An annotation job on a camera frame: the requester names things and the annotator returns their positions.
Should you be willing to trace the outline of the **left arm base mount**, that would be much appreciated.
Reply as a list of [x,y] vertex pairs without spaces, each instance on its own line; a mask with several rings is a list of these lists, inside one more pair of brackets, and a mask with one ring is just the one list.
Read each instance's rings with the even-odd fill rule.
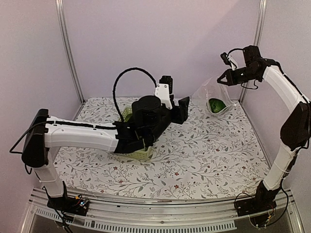
[[49,195],[47,206],[59,212],[86,216],[89,208],[89,199],[81,195],[69,197],[66,193],[62,197],[52,198]]

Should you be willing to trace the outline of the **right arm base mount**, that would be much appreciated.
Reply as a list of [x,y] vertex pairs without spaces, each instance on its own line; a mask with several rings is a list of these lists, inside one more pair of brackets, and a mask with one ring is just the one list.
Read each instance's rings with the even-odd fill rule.
[[246,216],[273,210],[276,208],[276,201],[269,200],[260,202],[257,201],[255,197],[241,192],[234,199],[234,208],[238,216]]

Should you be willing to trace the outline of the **green bok choy toy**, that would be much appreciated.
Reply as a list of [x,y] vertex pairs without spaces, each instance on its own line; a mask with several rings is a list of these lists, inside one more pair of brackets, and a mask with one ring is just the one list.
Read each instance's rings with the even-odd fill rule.
[[211,112],[215,114],[221,112],[226,107],[225,103],[222,100],[216,98],[210,98],[208,100],[208,103]]

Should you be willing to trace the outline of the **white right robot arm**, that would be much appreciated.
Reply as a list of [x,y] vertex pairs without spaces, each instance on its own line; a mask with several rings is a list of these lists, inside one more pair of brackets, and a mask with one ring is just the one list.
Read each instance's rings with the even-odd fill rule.
[[273,201],[288,176],[301,149],[311,137],[311,102],[283,72],[279,62],[259,58],[238,69],[227,69],[217,83],[233,86],[255,80],[267,82],[283,100],[289,116],[280,129],[280,147],[273,165],[259,183],[251,207],[261,212]]

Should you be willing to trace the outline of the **clear zip top bag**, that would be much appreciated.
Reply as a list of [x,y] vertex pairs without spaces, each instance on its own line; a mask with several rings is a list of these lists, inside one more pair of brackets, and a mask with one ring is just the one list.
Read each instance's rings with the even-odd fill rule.
[[[210,106],[208,100],[210,98],[216,98],[222,100],[226,107],[219,113],[212,113],[210,110]],[[212,77],[206,80],[192,95],[191,101],[199,106],[201,109],[206,112],[214,115],[215,117],[219,117],[224,115],[229,110],[233,109],[237,106],[237,104],[230,99],[227,88],[223,84],[217,83],[217,78]]]

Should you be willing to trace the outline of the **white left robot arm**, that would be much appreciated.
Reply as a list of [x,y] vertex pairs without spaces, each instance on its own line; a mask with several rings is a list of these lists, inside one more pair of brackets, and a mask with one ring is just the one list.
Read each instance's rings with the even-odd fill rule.
[[162,101],[156,96],[144,96],[132,103],[128,120],[102,125],[66,121],[40,109],[26,132],[22,161],[34,169],[54,204],[67,211],[72,200],[49,161],[51,148],[92,148],[117,154],[146,149],[153,146],[171,123],[183,124],[187,120],[189,103],[189,97],[175,105],[172,99]]

